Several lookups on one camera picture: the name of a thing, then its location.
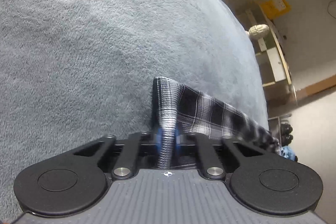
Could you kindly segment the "black white plaid pants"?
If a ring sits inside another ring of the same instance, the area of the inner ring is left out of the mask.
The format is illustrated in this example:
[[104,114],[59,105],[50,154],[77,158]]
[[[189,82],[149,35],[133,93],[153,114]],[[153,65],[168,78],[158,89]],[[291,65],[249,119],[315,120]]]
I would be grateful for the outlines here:
[[281,151],[279,140],[242,111],[167,77],[153,80],[152,124],[159,135],[159,169],[171,164],[181,134],[199,133],[209,139],[236,137],[268,152]]

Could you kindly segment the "black shoes on floor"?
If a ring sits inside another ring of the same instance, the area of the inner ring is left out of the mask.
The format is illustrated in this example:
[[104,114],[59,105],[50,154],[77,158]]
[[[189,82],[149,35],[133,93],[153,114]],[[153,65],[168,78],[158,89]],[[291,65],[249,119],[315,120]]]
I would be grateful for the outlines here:
[[282,123],[280,125],[280,131],[279,131],[279,136],[280,136],[280,141],[282,146],[290,145],[290,143],[293,140],[293,135],[291,134],[293,131],[293,128],[290,124],[288,123]]

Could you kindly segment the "light wooden desk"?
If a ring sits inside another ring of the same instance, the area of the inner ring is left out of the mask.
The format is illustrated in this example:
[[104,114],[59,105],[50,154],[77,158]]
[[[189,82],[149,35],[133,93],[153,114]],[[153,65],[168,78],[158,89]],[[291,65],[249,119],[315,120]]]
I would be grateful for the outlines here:
[[255,2],[240,9],[236,17],[246,30],[259,24],[269,27],[269,32],[264,37],[252,40],[268,104],[280,106],[296,103],[297,94],[282,49],[281,36],[272,20],[266,17],[260,5]]

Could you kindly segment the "grey bed blanket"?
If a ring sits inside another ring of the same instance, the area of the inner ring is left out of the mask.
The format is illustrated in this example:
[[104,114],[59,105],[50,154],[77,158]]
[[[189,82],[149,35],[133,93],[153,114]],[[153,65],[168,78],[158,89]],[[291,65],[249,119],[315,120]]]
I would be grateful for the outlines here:
[[150,127],[154,77],[266,127],[252,44],[222,0],[1,0],[1,220],[36,162]]

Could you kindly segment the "white pinecone ornament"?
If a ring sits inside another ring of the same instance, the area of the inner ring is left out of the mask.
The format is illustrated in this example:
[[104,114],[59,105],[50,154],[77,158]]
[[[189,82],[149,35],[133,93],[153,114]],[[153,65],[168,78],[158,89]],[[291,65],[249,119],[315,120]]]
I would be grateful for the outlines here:
[[266,24],[258,24],[252,26],[248,31],[246,31],[246,34],[248,35],[248,38],[250,40],[259,40],[266,37],[270,32],[270,28]]

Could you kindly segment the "yellow box on desk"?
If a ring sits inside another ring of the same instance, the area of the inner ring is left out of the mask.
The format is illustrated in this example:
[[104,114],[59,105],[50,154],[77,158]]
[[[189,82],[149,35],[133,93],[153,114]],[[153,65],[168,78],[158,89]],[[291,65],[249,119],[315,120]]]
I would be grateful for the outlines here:
[[260,7],[265,16],[270,20],[283,16],[291,10],[291,6],[286,0],[266,1],[260,3]]

